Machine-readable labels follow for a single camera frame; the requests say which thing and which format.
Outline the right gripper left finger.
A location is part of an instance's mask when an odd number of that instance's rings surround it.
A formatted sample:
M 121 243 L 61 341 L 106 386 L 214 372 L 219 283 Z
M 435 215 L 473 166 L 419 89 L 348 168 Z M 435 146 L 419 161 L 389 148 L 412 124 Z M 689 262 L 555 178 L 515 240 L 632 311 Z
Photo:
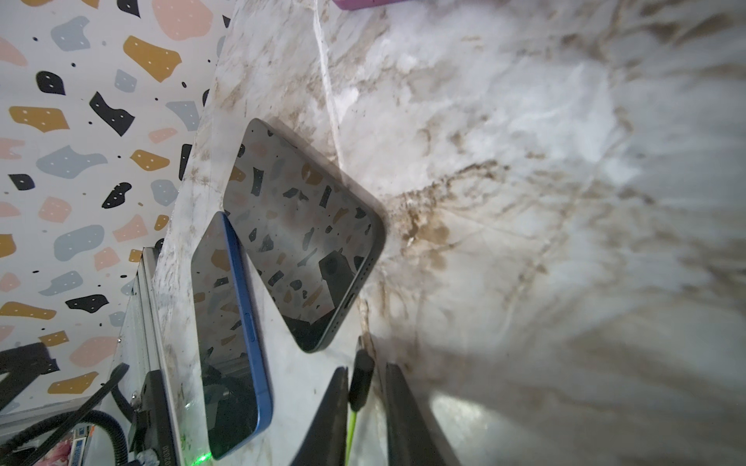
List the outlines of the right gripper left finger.
M 343 466 L 349 412 L 348 369 L 338 367 L 291 465 Z

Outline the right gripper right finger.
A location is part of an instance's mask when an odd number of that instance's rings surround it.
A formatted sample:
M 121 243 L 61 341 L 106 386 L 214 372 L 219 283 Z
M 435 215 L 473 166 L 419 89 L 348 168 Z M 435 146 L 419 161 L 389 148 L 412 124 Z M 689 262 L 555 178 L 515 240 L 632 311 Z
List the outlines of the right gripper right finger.
M 386 365 L 384 402 L 389 464 L 445 465 L 412 390 L 400 367 L 394 363 Z

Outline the green wired earphones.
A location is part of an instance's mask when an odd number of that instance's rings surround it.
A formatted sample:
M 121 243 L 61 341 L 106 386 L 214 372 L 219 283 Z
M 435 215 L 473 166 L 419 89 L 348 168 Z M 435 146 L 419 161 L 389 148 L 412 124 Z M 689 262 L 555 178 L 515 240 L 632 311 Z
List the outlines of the green wired earphones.
M 346 441 L 345 464 L 349 465 L 357 427 L 357 415 L 366 404 L 375 371 L 375 360 L 365 349 L 363 338 L 357 340 L 353 377 L 349 389 L 350 421 Z

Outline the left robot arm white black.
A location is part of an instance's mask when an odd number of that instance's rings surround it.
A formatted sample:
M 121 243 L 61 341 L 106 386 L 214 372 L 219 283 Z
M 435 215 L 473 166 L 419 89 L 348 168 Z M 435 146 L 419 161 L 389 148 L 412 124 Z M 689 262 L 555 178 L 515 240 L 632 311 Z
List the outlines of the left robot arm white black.
M 58 372 L 58 363 L 43 343 L 35 343 L 1 353 L 1 463 L 33 465 L 42 459 L 62 438 L 80 424 L 96 424 L 108 434 L 114 448 L 114 464 L 128 464 L 128 446 L 124 431 L 114 418 L 97 410 L 129 370 L 120 363 L 109 380 L 90 398 L 72 392 L 87 390 L 98 378 L 89 374 L 76 380 L 59 380 L 52 388 L 60 389 L 70 399 L 23 408 L 21 399 L 38 380 Z

